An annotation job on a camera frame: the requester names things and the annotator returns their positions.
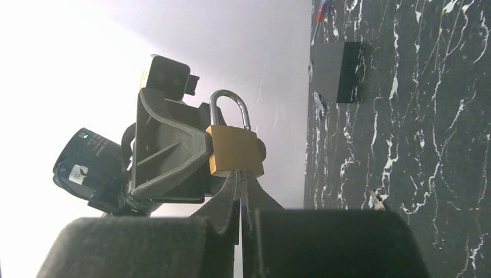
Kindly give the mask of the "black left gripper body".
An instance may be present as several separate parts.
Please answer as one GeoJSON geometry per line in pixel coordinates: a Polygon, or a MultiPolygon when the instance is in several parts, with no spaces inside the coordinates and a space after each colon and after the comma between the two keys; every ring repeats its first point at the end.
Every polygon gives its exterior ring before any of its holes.
{"type": "Polygon", "coordinates": [[[166,203],[200,204],[215,195],[224,178],[210,174],[208,104],[139,101],[137,120],[122,137],[126,171],[124,215],[150,215],[166,203]]]}

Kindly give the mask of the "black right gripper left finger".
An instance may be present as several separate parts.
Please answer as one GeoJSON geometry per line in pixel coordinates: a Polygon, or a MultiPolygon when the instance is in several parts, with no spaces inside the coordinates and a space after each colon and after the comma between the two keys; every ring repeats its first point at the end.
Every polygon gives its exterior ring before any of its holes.
{"type": "Polygon", "coordinates": [[[52,245],[38,277],[233,277],[241,173],[186,218],[79,218],[52,245]]]}

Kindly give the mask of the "brass padlock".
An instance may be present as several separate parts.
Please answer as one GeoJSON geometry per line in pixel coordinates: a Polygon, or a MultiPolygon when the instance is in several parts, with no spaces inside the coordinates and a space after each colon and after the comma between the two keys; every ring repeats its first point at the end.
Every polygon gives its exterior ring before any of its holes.
{"type": "Polygon", "coordinates": [[[257,134],[251,130],[250,117],[245,102],[230,90],[217,90],[209,100],[210,125],[206,132],[212,138],[212,154],[209,158],[210,174],[227,177],[236,170],[251,170],[255,177],[264,175],[257,134]],[[239,107],[243,127],[221,125],[218,120],[217,100],[227,97],[239,107]]]}

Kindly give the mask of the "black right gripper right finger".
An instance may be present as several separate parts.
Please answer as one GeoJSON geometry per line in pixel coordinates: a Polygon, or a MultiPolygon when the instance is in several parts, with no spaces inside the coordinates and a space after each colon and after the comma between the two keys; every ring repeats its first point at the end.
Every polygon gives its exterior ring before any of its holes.
{"type": "Polygon", "coordinates": [[[240,173],[244,277],[429,277],[416,240],[387,210],[286,209],[240,173]]]}

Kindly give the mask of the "small silver key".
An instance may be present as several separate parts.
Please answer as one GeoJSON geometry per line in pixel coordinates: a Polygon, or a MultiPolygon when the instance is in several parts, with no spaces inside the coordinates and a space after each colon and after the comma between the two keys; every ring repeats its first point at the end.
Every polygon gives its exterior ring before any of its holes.
{"type": "Polygon", "coordinates": [[[376,191],[371,190],[370,195],[371,195],[372,204],[373,204],[372,208],[374,210],[379,210],[379,211],[386,211],[387,210],[387,208],[384,205],[380,195],[377,194],[376,191]]]}

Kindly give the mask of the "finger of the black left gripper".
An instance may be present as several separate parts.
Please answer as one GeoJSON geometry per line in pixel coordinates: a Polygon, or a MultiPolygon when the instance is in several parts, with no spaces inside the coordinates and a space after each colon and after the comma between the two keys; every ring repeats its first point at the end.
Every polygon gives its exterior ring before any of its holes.
{"type": "Polygon", "coordinates": [[[256,140],[256,147],[255,147],[255,160],[263,162],[266,159],[267,155],[267,150],[266,150],[266,145],[265,143],[260,139],[257,138],[256,140]]]}
{"type": "Polygon", "coordinates": [[[203,200],[201,167],[211,154],[199,110],[166,100],[162,92],[138,94],[130,192],[147,200],[203,200]]]}

